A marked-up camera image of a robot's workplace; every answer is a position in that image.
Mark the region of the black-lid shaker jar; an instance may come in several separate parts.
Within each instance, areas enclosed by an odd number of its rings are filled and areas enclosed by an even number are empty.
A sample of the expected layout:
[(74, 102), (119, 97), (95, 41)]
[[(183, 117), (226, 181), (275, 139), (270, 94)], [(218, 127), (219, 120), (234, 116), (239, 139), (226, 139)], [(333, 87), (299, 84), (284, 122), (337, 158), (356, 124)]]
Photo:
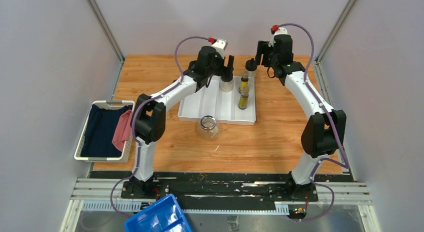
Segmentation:
[(233, 90), (234, 77), (221, 76), (219, 81), (219, 88), (222, 92), (228, 93)]
[(257, 71), (257, 63), (254, 58), (251, 58), (246, 61), (245, 63), (245, 70), (248, 73), (249, 77), (255, 78), (256, 77), (256, 71)]

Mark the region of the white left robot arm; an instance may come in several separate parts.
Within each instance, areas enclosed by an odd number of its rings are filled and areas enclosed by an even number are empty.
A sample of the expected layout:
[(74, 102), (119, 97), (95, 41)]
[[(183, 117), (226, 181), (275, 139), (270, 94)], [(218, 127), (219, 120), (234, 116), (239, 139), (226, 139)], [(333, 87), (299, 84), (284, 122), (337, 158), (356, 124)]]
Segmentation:
[(203, 46), (197, 59), (191, 61), (178, 79), (150, 96), (141, 94), (133, 113), (131, 128), (136, 141), (135, 162), (129, 181), (140, 198), (153, 193), (153, 162), (158, 140), (166, 129), (166, 114), (177, 103), (208, 87), (213, 76), (228, 78), (233, 74), (234, 56), (225, 56), (220, 49)]

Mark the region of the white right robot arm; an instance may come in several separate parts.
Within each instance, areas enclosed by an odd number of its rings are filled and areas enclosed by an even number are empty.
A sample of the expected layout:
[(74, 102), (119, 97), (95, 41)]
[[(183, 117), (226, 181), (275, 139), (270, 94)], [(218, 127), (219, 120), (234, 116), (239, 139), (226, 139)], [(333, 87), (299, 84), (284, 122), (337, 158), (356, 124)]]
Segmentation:
[(324, 101), (310, 83), (307, 70), (294, 61), (290, 35), (275, 34), (271, 41), (258, 41), (255, 61), (273, 70), (274, 78), (294, 95), (307, 118), (301, 135), (303, 153), (297, 166), (289, 172), (284, 189), (290, 200), (298, 201), (313, 188), (322, 162), (343, 142), (347, 116), (343, 110), (334, 110)]

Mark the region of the white divided tray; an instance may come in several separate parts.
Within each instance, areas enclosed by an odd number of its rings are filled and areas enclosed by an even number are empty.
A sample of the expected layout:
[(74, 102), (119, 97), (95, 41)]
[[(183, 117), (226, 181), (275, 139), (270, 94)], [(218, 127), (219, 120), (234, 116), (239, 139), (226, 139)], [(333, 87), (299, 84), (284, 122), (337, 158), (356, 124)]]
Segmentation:
[(246, 109), (238, 107), (241, 77), (233, 78), (233, 89), (223, 92), (220, 78), (212, 77), (208, 88), (186, 97), (179, 104), (178, 118), (181, 121), (199, 121), (203, 116), (213, 116), (219, 123), (254, 125), (256, 122), (255, 78), (248, 79), (249, 97)]

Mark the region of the clear glass jar near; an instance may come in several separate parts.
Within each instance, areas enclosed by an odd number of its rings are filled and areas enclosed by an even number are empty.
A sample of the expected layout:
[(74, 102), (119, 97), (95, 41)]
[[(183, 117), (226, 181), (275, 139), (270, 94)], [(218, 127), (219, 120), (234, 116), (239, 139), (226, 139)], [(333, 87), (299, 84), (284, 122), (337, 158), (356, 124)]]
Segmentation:
[(215, 139), (220, 131), (220, 126), (215, 117), (206, 115), (203, 116), (197, 124), (196, 131), (208, 140)]

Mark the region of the pink cloth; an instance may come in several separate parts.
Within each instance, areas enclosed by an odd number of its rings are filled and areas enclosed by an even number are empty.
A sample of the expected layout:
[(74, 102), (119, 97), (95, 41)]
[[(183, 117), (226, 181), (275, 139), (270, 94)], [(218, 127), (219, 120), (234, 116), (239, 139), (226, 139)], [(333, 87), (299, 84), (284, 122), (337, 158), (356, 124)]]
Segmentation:
[(124, 150), (125, 142), (130, 139), (130, 135), (131, 135), (130, 123), (131, 123), (132, 114), (133, 114), (132, 110), (127, 110), (119, 117), (116, 129), (112, 138), (112, 144), (120, 152)]

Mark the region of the white laundry basket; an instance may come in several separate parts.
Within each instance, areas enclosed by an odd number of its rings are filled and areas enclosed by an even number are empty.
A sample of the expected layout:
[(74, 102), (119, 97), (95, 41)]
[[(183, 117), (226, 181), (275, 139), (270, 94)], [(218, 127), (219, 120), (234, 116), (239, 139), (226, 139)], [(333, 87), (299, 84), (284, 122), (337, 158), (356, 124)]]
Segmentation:
[(132, 134), (129, 120), (135, 109), (131, 100), (97, 100), (91, 104), (74, 159), (84, 162), (128, 161)]

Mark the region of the dark blue cloth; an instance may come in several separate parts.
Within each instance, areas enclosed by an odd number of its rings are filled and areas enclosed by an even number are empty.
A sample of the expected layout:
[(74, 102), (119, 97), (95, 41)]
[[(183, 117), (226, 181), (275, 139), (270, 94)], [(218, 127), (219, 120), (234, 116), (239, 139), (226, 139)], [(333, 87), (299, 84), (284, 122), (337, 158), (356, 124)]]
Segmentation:
[(82, 157), (120, 157), (123, 152), (114, 147), (112, 139), (119, 117), (132, 108), (131, 105), (126, 105), (110, 110), (93, 104), (89, 112), (80, 155)]

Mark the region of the blue plastic bin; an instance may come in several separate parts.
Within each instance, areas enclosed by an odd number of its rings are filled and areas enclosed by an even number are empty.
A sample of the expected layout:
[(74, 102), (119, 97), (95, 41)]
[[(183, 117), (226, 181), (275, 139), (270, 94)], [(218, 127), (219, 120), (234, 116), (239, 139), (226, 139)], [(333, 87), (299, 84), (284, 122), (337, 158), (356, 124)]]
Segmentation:
[(125, 221), (126, 232), (192, 232), (175, 196), (169, 194)]

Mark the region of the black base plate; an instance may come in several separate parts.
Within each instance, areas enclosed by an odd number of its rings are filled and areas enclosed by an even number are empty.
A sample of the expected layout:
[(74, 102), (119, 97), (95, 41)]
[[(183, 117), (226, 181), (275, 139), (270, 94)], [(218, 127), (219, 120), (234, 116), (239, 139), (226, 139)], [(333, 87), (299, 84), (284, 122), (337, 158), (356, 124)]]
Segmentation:
[(295, 189), (288, 174), (154, 172), (147, 182), (131, 178), (116, 188), (119, 199), (153, 201), (172, 194), (182, 209), (271, 211), (276, 202), (305, 206), (318, 201), (312, 184)]

